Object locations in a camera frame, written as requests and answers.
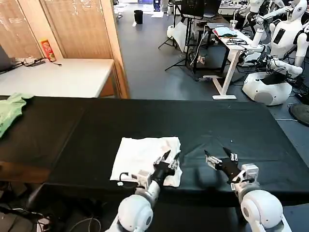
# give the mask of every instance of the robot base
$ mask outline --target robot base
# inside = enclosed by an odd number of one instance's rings
[[[265,105],[279,105],[284,103],[291,94],[292,86],[283,82],[274,85],[265,85],[260,79],[266,77],[266,72],[255,72],[248,75],[242,91],[253,101]]]

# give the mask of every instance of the white towel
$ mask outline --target white towel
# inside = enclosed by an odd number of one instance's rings
[[[180,142],[178,137],[166,138],[145,138],[131,139],[122,138],[110,180],[119,180],[119,175],[123,172],[137,174],[139,170],[145,170],[153,173],[154,162],[170,150],[170,154],[166,162],[173,160],[178,152],[180,152]],[[178,187],[182,175],[180,167],[174,176],[168,176],[164,181],[164,186]],[[126,175],[121,176],[121,180],[136,182],[135,179]]]

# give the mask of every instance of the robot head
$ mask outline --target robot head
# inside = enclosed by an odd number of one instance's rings
[[[294,9],[288,14],[288,21],[293,22],[294,20],[301,19],[307,8],[307,1],[295,0],[291,2],[291,6],[294,7]]]
[[[261,223],[265,229],[275,227],[283,217],[283,207],[278,198],[260,189],[243,197],[241,211],[250,225]]]

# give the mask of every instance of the plastic cup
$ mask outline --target plastic cup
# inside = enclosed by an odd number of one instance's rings
[[[231,30],[234,30],[237,23],[238,23],[237,20],[231,20],[231,21],[230,21],[230,29],[231,29]]]

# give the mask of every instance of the green cloth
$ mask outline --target green cloth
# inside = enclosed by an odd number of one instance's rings
[[[18,116],[22,115],[21,108],[27,104],[24,99],[33,95],[14,93],[7,100],[0,101],[0,138]]]

